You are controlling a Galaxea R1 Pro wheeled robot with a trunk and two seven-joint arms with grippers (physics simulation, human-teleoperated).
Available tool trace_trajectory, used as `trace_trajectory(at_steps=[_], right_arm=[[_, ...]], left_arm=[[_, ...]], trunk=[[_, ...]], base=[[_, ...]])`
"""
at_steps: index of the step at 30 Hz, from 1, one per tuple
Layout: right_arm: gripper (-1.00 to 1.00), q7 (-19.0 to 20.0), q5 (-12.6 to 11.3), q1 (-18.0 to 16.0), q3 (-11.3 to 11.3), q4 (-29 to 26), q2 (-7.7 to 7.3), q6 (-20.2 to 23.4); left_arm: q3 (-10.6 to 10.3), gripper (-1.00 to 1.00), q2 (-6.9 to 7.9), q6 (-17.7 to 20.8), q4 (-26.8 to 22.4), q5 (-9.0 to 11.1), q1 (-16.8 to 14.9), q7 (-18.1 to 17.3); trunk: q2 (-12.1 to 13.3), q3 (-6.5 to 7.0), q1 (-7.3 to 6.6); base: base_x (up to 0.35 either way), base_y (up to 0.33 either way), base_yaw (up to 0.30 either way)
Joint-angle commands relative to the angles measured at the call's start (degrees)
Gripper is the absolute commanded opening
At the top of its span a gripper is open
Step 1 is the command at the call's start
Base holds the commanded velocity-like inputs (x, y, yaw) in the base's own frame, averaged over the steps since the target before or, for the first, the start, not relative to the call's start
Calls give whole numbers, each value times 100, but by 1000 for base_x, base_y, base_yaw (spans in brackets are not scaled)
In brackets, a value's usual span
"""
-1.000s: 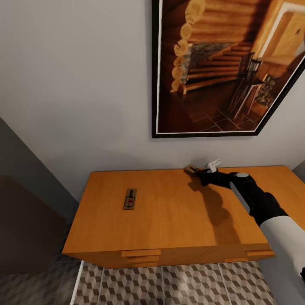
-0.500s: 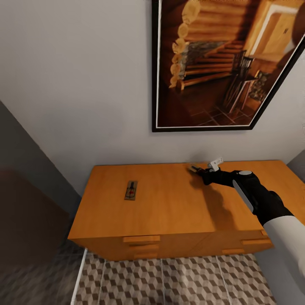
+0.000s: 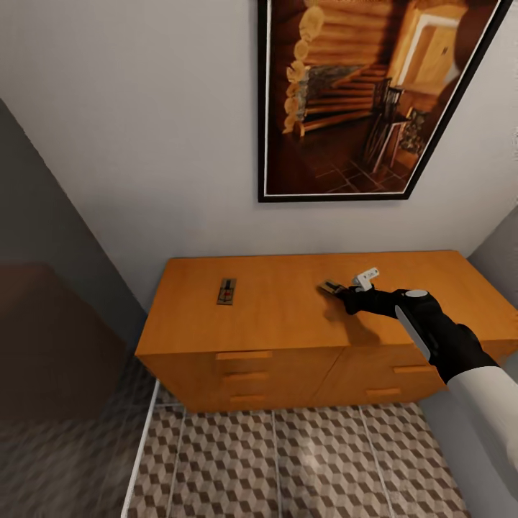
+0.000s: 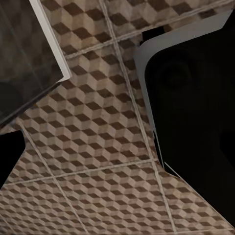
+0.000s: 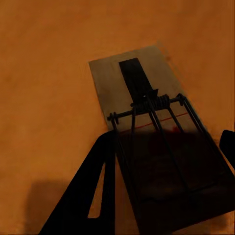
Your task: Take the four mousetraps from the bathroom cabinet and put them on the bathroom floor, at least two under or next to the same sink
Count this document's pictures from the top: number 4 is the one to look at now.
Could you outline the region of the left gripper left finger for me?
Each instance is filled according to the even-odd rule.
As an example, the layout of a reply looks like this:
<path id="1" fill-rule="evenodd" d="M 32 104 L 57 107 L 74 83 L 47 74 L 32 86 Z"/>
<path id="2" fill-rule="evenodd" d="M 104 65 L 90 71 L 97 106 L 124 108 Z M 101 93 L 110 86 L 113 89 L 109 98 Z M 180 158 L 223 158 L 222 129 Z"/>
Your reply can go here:
<path id="1" fill-rule="evenodd" d="M 21 130 L 0 136 L 0 188 L 4 185 L 25 150 Z"/>

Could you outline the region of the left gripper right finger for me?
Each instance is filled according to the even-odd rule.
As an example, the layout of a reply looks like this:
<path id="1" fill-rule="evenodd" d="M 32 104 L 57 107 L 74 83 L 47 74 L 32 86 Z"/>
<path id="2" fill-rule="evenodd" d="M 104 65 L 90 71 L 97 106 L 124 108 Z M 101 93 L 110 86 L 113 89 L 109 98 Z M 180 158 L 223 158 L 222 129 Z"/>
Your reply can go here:
<path id="1" fill-rule="evenodd" d="M 219 147 L 235 170 L 235 132 L 224 130 Z"/>

